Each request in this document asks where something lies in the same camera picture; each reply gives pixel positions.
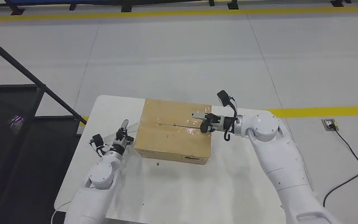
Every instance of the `black cable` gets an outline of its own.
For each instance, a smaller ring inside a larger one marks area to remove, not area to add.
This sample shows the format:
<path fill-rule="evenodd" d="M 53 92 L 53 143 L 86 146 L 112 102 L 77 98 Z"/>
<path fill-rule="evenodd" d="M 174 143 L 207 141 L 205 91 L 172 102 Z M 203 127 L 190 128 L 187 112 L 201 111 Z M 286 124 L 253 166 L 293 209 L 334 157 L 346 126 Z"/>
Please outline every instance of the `black cable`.
<path fill-rule="evenodd" d="M 356 160 L 358 161 L 358 157 L 356 156 L 356 154 L 354 153 L 354 151 L 352 150 L 352 148 L 351 148 L 351 146 L 348 144 L 348 142 L 338 133 L 336 126 L 335 126 L 334 124 L 330 124 L 329 127 L 332 128 L 332 129 L 338 134 L 338 136 L 347 144 L 348 148 L 350 149 L 350 151 L 352 152 L 352 154 L 354 155 L 354 157 L 355 157 Z M 341 186 L 343 186 L 343 185 L 345 185 L 345 184 L 351 182 L 352 180 L 354 180 L 354 179 L 356 179 L 356 178 L 358 178 L 358 175 L 355 175 L 354 177 L 350 178 L 350 179 L 347 180 L 346 182 L 344 182 L 344 183 L 342 183 L 342 184 L 336 186 L 336 187 L 333 188 L 332 190 L 330 190 L 330 191 L 328 192 L 328 194 L 326 194 L 326 196 L 324 197 L 323 207 L 326 207 L 326 200 L 327 200 L 328 196 L 329 196 L 333 191 L 337 190 L 337 189 L 340 188 Z"/>
<path fill-rule="evenodd" d="M 347 144 L 349 150 L 352 152 L 352 154 L 354 155 L 354 157 L 356 158 L 356 160 L 358 161 L 358 157 L 356 156 L 356 154 L 353 152 L 352 148 L 350 147 L 350 145 L 348 144 L 348 142 L 346 142 L 346 140 L 338 133 L 336 127 L 333 129 L 335 130 L 335 132 L 338 134 L 338 136 Z"/>
<path fill-rule="evenodd" d="M 337 189 L 340 188 L 341 186 L 343 186 L 343 185 L 349 183 L 350 181 L 352 181 L 352 180 L 354 180 L 354 179 L 356 179 L 356 178 L 358 178 L 358 175 L 356 175 L 356 176 L 350 178 L 349 180 L 347 180 L 347 181 L 344 182 L 343 184 L 340 184 L 340 185 L 336 186 L 336 187 L 333 188 L 330 192 L 328 192 L 328 194 L 326 194 L 326 196 L 325 196 L 325 198 L 324 198 L 324 200 L 323 200 L 323 206 L 326 207 L 326 200 L 327 200 L 328 196 L 329 196 L 333 191 L 337 190 Z"/>
<path fill-rule="evenodd" d="M 231 124 L 230 124 L 230 126 L 229 126 L 229 128 L 228 129 L 226 129 L 225 130 L 225 133 L 224 133 L 224 140 L 225 141 L 230 141 L 230 134 L 229 134 L 229 132 L 231 132 L 231 133 L 235 133 L 235 121 L 237 120 L 237 108 L 233 105 L 233 103 L 232 102 L 230 102 L 230 100 L 229 100 L 229 106 L 234 110 L 234 117 L 233 117 L 233 119 L 232 119 L 232 122 L 231 122 Z"/>

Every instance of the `yellow floor stripe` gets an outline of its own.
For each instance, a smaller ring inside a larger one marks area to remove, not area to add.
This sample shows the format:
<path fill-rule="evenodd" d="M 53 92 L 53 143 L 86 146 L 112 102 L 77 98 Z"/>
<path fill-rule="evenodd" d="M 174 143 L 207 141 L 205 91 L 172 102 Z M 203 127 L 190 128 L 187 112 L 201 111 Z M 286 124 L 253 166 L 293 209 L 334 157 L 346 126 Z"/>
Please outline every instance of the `yellow floor stripe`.
<path fill-rule="evenodd" d="M 358 7 L 327 7 L 327 8 L 263 8 L 252 10 L 186 10 L 186 11 L 157 11 L 157 12 L 130 12 L 130 13 L 89 13 L 68 15 L 22 15 L 0 16 L 0 22 L 28 21 L 28 20 L 85 20 L 93 18 L 136 18 L 159 16 L 212 16 L 212 15 L 239 15 L 239 14 L 297 14 L 297 13 L 334 13 L 358 12 Z"/>
<path fill-rule="evenodd" d="M 336 116 L 358 116 L 358 106 L 336 106 L 327 108 L 287 108 L 268 109 L 279 118 L 310 118 L 310 117 L 336 117 Z"/>

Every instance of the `table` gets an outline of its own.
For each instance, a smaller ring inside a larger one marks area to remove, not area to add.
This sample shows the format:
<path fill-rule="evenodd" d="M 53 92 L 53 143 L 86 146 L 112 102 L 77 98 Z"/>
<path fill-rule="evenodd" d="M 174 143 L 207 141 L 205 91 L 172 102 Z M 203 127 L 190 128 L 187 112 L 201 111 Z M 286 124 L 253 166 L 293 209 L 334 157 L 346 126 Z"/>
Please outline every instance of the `table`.
<path fill-rule="evenodd" d="M 99 96 L 89 116 L 54 207 L 70 201 L 88 170 L 100 158 L 88 144 L 93 135 L 115 133 L 124 119 L 139 121 L 144 99 Z M 212 112 L 232 116 L 231 108 Z M 239 114 L 255 110 L 238 109 Z M 206 165 L 142 158 L 129 148 L 126 178 L 106 217 L 159 223 L 285 223 L 279 197 L 247 138 L 214 132 Z"/>

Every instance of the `floor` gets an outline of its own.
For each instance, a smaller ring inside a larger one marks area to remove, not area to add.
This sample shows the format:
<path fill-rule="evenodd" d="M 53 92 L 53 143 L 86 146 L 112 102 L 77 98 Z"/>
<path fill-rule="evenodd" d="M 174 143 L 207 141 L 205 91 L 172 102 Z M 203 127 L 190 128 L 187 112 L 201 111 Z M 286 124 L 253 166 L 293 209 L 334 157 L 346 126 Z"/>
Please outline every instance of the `floor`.
<path fill-rule="evenodd" d="M 354 13 L 0 24 L 0 46 L 83 116 L 99 95 L 219 105 L 222 89 L 239 108 L 357 106 L 357 39 Z M 0 71 L 1 84 L 31 83 L 3 59 Z M 37 114 L 68 113 L 46 97 Z M 335 119 L 358 153 L 358 118 Z M 287 124 L 320 202 L 357 174 L 358 162 L 321 118 Z M 358 220 L 357 188 L 358 179 L 327 199 L 342 223 Z"/>

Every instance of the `robotic hand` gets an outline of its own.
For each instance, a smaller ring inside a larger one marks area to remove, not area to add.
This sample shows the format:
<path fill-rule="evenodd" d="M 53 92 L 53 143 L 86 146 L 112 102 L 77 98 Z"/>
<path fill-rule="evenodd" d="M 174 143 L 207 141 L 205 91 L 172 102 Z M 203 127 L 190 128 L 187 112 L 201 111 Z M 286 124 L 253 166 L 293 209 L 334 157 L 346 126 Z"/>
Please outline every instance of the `robotic hand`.
<path fill-rule="evenodd" d="M 233 117 L 193 113 L 193 118 L 203 120 L 201 132 L 224 132 L 226 141 L 230 140 L 230 133 L 248 136 L 263 171 L 279 195 L 286 223 L 340 223 L 317 201 L 301 154 L 281 119 L 269 111 L 260 111 L 254 116 L 237 115 L 231 96 L 223 90 L 218 98 L 223 106 L 233 108 Z"/>
<path fill-rule="evenodd" d="M 134 138 L 127 134 L 128 120 L 124 120 L 112 146 L 105 145 L 99 134 L 93 136 L 97 153 L 103 153 L 102 160 L 95 164 L 86 175 L 74 195 L 66 212 L 65 224 L 102 223 L 112 202 L 120 172 L 123 169 L 123 153 L 133 143 Z"/>

